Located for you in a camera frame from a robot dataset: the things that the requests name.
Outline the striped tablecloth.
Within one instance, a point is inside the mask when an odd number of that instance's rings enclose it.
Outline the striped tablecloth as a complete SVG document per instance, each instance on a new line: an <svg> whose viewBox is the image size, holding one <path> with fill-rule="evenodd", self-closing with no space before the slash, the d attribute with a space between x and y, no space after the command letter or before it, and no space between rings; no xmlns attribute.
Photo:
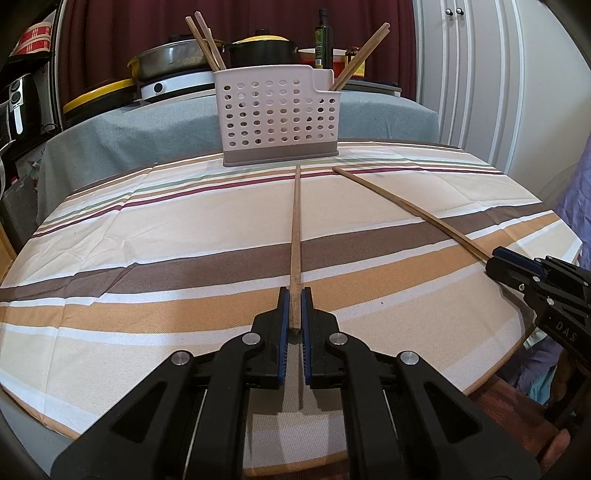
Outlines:
<svg viewBox="0 0 591 480"><path fill-rule="evenodd" d="M290 282L291 215L315 306L388 355L413 350L471 393L533 328L464 247L379 195L467 235L576 262L582 243L534 194L451 147L351 141L335 157L230 168L217 154L79 190L1 285L1 390L69 439L172 352L245 333Z"/></svg>

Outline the white double-door cabinet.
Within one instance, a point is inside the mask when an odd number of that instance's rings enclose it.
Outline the white double-door cabinet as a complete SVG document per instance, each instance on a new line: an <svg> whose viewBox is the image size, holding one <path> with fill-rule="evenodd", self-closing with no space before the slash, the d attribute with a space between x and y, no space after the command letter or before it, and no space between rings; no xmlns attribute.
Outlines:
<svg viewBox="0 0 591 480"><path fill-rule="evenodd" d="M590 68L543 1L417 1L417 100L443 144L549 205L590 132Z"/></svg>

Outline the grey cutting board tray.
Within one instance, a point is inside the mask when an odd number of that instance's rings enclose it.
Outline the grey cutting board tray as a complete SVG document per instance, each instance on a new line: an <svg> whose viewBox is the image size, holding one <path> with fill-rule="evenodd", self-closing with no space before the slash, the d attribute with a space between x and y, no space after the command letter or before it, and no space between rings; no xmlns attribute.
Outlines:
<svg viewBox="0 0 591 480"><path fill-rule="evenodd" d="M345 90L367 93L377 93L401 97L402 89L398 85L387 83L370 82L366 80L353 79L346 82Z"/></svg>

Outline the grey-blue tablecloth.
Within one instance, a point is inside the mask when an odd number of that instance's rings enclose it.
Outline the grey-blue tablecloth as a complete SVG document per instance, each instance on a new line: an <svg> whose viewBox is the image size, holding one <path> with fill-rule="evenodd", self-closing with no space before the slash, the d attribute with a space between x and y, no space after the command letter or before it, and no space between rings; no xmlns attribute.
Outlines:
<svg viewBox="0 0 591 480"><path fill-rule="evenodd" d="M437 143L439 116L391 95L343 91L339 138ZM184 95L95 116L50 139L38 177L37 219L70 194L146 166L221 151L214 97Z"/></svg>

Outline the sauce jar yellow label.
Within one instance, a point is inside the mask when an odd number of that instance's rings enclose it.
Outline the sauce jar yellow label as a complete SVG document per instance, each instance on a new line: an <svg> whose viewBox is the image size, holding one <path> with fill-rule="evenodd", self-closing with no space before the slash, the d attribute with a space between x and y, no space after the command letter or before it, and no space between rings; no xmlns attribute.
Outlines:
<svg viewBox="0 0 591 480"><path fill-rule="evenodd" d="M360 50L361 50L361 48L358 46L349 46L349 48L346 49L345 66L348 66L349 63L353 62L353 60L356 58L356 55L359 54ZM361 62L356 67L355 73L353 73L353 79L363 79L363 78L365 78L365 73L366 73L365 62Z"/></svg>

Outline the pink perforated utensil caddy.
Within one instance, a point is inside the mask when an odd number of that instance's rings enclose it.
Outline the pink perforated utensil caddy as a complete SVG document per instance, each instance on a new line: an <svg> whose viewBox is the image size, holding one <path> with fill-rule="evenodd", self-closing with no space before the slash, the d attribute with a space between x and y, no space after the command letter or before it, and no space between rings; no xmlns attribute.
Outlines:
<svg viewBox="0 0 591 480"><path fill-rule="evenodd" d="M334 72L269 65L214 73L223 165L335 156L339 102Z"/></svg>

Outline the yellow black electric griddle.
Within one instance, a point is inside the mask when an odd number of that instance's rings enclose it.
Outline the yellow black electric griddle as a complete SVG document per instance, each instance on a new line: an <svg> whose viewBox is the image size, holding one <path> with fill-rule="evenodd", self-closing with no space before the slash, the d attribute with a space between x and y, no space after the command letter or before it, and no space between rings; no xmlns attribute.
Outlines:
<svg viewBox="0 0 591 480"><path fill-rule="evenodd" d="M131 104L135 100L137 86L133 79L108 83L84 93L63 107L63 121L72 127L102 113Z"/></svg>

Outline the white induction cooker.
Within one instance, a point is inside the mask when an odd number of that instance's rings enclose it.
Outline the white induction cooker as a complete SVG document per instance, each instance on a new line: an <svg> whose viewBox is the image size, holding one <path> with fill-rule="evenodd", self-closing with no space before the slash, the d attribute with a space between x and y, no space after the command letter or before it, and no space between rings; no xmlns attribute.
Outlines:
<svg viewBox="0 0 591 480"><path fill-rule="evenodd" d="M211 71L182 73L140 87L140 97L145 102L156 102L214 89L214 76Z"/></svg>

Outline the dark olive oil bottle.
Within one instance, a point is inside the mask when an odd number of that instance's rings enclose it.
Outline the dark olive oil bottle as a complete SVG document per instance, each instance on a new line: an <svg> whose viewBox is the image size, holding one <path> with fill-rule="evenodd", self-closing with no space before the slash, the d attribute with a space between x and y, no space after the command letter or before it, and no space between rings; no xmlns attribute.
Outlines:
<svg viewBox="0 0 591 480"><path fill-rule="evenodd" d="M315 27L315 68L332 69L332 27L329 25L329 12L325 8L318 10L318 26Z"/></svg>

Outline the black wok with lid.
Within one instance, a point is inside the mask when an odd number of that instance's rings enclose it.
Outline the black wok with lid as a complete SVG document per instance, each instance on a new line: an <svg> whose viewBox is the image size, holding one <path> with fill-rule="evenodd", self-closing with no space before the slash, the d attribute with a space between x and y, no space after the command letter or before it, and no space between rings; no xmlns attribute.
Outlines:
<svg viewBox="0 0 591 480"><path fill-rule="evenodd" d="M211 71L197 40L190 35L169 37L167 43L135 55L127 67L140 83L177 74Z"/></svg>

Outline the black storage shelf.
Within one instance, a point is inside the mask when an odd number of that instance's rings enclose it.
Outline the black storage shelf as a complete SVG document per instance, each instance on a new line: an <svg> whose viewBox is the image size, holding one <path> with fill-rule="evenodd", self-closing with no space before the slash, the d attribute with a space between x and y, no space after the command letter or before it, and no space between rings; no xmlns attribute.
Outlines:
<svg viewBox="0 0 591 480"><path fill-rule="evenodd" d="M17 163L58 132L51 80L58 1L1 3L1 189Z"/></svg>

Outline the black pot yellow lid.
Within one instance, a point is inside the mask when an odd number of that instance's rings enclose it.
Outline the black pot yellow lid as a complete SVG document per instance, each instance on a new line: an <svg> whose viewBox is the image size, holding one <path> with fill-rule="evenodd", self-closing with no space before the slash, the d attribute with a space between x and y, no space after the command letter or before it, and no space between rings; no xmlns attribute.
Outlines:
<svg viewBox="0 0 591 480"><path fill-rule="evenodd" d="M226 43L231 68L300 64L297 44L267 29L256 30L252 37Z"/></svg>

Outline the dark red curtain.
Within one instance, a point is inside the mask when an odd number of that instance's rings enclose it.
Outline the dark red curtain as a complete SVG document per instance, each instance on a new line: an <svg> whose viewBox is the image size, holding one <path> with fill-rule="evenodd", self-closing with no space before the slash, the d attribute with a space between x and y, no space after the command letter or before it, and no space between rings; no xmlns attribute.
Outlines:
<svg viewBox="0 0 591 480"><path fill-rule="evenodd" d="M266 29L298 47L314 46L318 11L329 14L337 48L361 47L385 22L391 32L366 63L366 77L394 82L417 95L414 5L398 0L97 0L65 5L58 45L61 103L130 75L136 54L188 33L187 16L200 12L214 38L233 42Z"/></svg>

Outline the red white round box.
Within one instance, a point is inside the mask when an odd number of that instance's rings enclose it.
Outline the red white round box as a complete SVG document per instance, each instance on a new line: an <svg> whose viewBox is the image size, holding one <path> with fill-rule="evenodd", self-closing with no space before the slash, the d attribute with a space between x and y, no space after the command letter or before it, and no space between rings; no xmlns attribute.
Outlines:
<svg viewBox="0 0 591 480"><path fill-rule="evenodd" d="M29 27L19 38L10 56L49 52L52 43L52 24L39 22Z"/></svg>

